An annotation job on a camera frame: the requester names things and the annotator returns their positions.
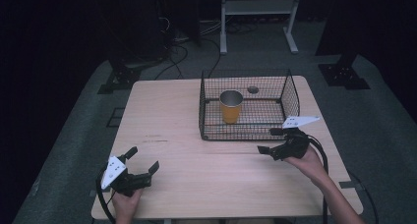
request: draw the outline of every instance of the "cable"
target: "cable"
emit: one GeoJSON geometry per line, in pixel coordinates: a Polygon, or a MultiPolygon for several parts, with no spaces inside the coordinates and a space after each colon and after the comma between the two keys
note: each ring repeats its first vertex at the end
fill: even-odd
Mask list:
{"type": "Polygon", "coordinates": [[[104,210],[104,213],[108,217],[111,223],[116,223],[116,220],[114,219],[113,215],[110,213],[110,210],[108,210],[107,204],[104,200],[104,196],[101,189],[101,178],[104,174],[104,171],[107,169],[107,163],[105,166],[101,168],[101,170],[98,173],[97,178],[95,179],[95,189],[97,191],[98,200],[100,201],[101,207],[104,210]]]}
{"type": "MultiPolygon", "coordinates": [[[[233,17],[234,16],[230,16],[226,21],[225,21],[225,23],[227,24],[227,23],[229,23],[232,19],[233,19],[233,17]]],[[[219,29],[219,28],[221,28],[221,21],[220,20],[216,20],[216,21],[200,21],[200,24],[204,24],[204,23],[215,23],[215,25],[214,26],[212,26],[212,27],[210,27],[210,28],[207,28],[207,29],[205,29],[205,30],[203,30],[203,31],[200,31],[200,36],[204,36],[204,35],[207,35],[207,34],[210,34],[211,32],[213,32],[213,31],[215,31],[215,30],[217,30],[217,29],[219,29]]],[[[188,41],[190,38],[189,37],[184,37],[184,38],[175,38],[174,39],[174,41],[177,41],[177,42],[182,42],[182,41],[188,41]]]]}
{"type": "Polygon", "coordinates": [[[110,199],[109,199],[109,200],[108,200],[108,202],[107,202],[107,205],[108,205],[108,203],[110,203],[110,201],[113,199],[114,194],[116,194],[116,192],[115,192],[115,191],[113,191],[113,193],[111,194],[111,197],[110,197],[110,199]]]}
{"type": "Polygon", "coordinates": [[[166,22],[167,22],[167,26],[166,26],[166,29],[165,29],[165,30],[169,30],[169,27],[171,26],[171,22],[169,22],[169,20],[168,20],[168,19],[166,19],[165,17],[159,17],[159,19],[160,19],[160,20],[166,20],[166,22]]]}
{"type": "Polygon", "coordinates": [[[208,41],[208,42],[213,43],[213,44],[215,45],[215,47],[217,48],[217,50],[218,50],[218,58],[217,58],[217,60],[215,61],[214,66],[213,66],[213,67],[211,67],[211,70],[210,70],[210,72],[209,72],[209,74],[208,74],[208,78],[210,78],[210,77],[211,77],[212,72],[213,72],[213,71],[214,71],[214,69],[217,67],[218,62],[220,62],[220,58],[221,58],[220,46],[218,46],[218,44],[217,44],[215,41],[213,41],[213,40],[210,40],[210,39],[205,39],[205,38],[202,38],[202,40],[205,40],[205,41],[208,41]]]}
{"type": "MultiPolygon", "coordinates": [[[[322,144],[316,138],[308,135],[310,143],[319,151],[320,155],[322,156],[323,166],[325,167],[325,171],[328,173],[328,157],[325,154],[325,150],[322,147],[322,144]]],[[[326,199],[323,197],[323,223],[328,223],[328,203],[326,199]]]]}
{"type": "Polygon", "coordinates": [[[168,67],[166,67],[165,69],[163,69],[158,75],[156,75],[156,77],[154,78],[154,80],[157,80],[165,71],[167,71],[168,69],[170,69],[170,68],[172,68],[172,67],[174,67],[174,66],[177,66],[179,63],[181,63],[185,58],[187,58],[187,56],[188,56],[188,50],[187,50],[187,48],[185,48],[185,47],[183,47],[183,46],[181,46],[181,45],[175,45],[176,47],[180,47],[180,48],[182,48],[183,50],[185,50],[185,55],[184,55],[184,57],[182,57],[182,59],[180,59],[178,62],[174,62],[174,61],[172,61],[172,59],[171,59],[171,61],[174,63],[174,64],[172,64],[172,65],[170,65],[170,66],[168,66],[168,67]]]}
{"type": "Polygon", "coordinates": [[[361,185],[361,187],[363,188],[363,190],[365,191],[369,202],[372,205],[372,209],[374,211],[374,216],[375,216],[375,223],[378,224],[380,223],[380,218],[378,217],[378,211],[377,211],[377,207],[375,206],[374,200],[371,197],[371,194],[369,194],[368,190],[362,185],[362,181],[355,175],[353,174],[351,171],[349,171],[347,169],[347,173],[349,173],[350,176],[352,176],[354,179],[356,179],[356,181],[358,181],[358,183],[361,185]]]}
{"type": "Polygon", "coordinates": [[[247,34],[251,31],[255,31],[255,30],[258,29],[257,24],[253,24],[253,25],[254,25],[254,28],[251,28],[249,25],[242,25],[242,24],[232,23],[232,24],[227,26],[227,33],[228,34],[234,34],[234,35],[247,34]]]}
{"type": "Polygon", "coordinates": [[[177,76],[177,79],[179,79],[180,77],[182,77],[183,79],[184,79],[184,76],[182,75],[182,72],[181,72],[181,70],[180,70],[180,67],[178,67],[178,63],[175,63],[174,62],[174,60],[172,59],[172,56],[171,57],[169,57],[169,60],[172,62],[172,64],[174,64],[175,65],[175,67],[177,68],[177,70],[178,70],[178,76],[177,76]]]}

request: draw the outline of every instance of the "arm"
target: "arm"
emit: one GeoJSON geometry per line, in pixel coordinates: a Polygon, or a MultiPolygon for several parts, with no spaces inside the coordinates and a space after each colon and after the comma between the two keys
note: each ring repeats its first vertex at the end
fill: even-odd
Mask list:
{"type": "Polygon", "coordinates": [[[319,156],[311,146],[309,146],[303,158],[289,157],[285,158],[284,161],[297,167],[322,191],[328,203],[328,209],[336,223],[365,223],[325,171],[319,156]]]}
{"type": "Polygon", "coordinates": [[[138,209],[143,189],[136,190],[131,197],[115,193],[112,199],[116,211],[116,224],[130,224],[138,209]]]}

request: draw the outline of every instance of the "shelf leg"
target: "shelf leg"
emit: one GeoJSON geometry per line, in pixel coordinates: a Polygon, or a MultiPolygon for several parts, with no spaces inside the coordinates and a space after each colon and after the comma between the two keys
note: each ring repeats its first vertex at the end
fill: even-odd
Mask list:
{"type": "Polygon", "coordinates": [[[220,32],[220,54],[227,54],[226,38],[226,0],[221,0],[221,32],[220,32]]]}
{"type": "Polygon", "coordinates": [[[294,21],[295,21],[295,15],[297,14],[297,9],[298,9],[298,3],[300,2],[300,0],[294,0],[294,2],[292,3],[292,8],[291,8],[291,14],[289,16],[289,24],[288,27],[284,27],[284,34],[285,34],[285,38],[287,39],[289,48],[291,50],[292,54],[297,54],[298,53],[298,48],[297,45],[295,44],[294,38],[292,37],[292,28],[294,26],[294,21]]]}
{"type": "Polygon", "coordinates": [[[346,89],[369,89],[367,82],[360,78],[352,68],[356,51],[347,50],[336,64],[321,64],[320,71],[329,86],[344,86],[346,89]]]}

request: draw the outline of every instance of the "white shelf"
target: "white shelf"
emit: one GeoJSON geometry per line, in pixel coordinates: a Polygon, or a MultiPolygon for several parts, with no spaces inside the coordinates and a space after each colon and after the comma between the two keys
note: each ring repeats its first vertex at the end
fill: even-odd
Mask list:
{"type": "Polygon", "coordinates": [[[225,15],[291,14],[294,0],[236,0],[226,1],[225,15]]]}
{"type": "Polygon", "coordinates": [[[226,16],[289,14],[288,26],[283,29],[284,35],[291,53],[297,54],[298,48],[291,32],[298,2],[299,0],[221,0],[220,53],[227,53],[226,16]]]}

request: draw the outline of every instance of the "black equipment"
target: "black equipment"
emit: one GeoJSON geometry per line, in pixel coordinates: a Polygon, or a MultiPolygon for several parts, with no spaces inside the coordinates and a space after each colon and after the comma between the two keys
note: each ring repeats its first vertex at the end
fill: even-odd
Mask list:
{"type": "MultiPolygon", "coordinates": [[[[127,153],[117,157],[123,164],[126,164],[126,159],[130,159],[133,155],[138,152],[136,147],[132,147],[127,153]]],[[[100,170],[96,180],[95,186],[97,189],[97,196],[101,203],[101,206],[107,215],[108,219],[115,223],[115,219],[113,215],[110,213],[107,207],[107,203],[104,200],[102,188],[101,188],[101,179],[104,174],[104,171],[107,169],[108,163],[100,170]]],[[[132,196],[135,190],[150,187],[151,186],[151,179],[152,175],[158,170],[159,162],[156,161],[149,169],[147,173],[140,174],[140,175],[133,175],[128,173],[128,169],[126,168],[111,184],[110,187],[119,194],[123,194],[124,196],[132,196]]]]}
{"type": "MultiPolygon", "coordinates": [[[[326,157],[322,145],[317,139],[305,134],[298,128],[270,129],[269,132],[273,136],[285,136],[286,142],[273,148],[258,146],[258,151],[260,154],[270,155],[275,161],[278,159],[282,160],[287,157],[302,158],[304,154],[306,154],[307,148],[311,143],[322,156],[323,166],[328,173],[328,158],[326,157]]],[[[328,204],[324,198],[323,223],[328,223],[328,204]]]]}

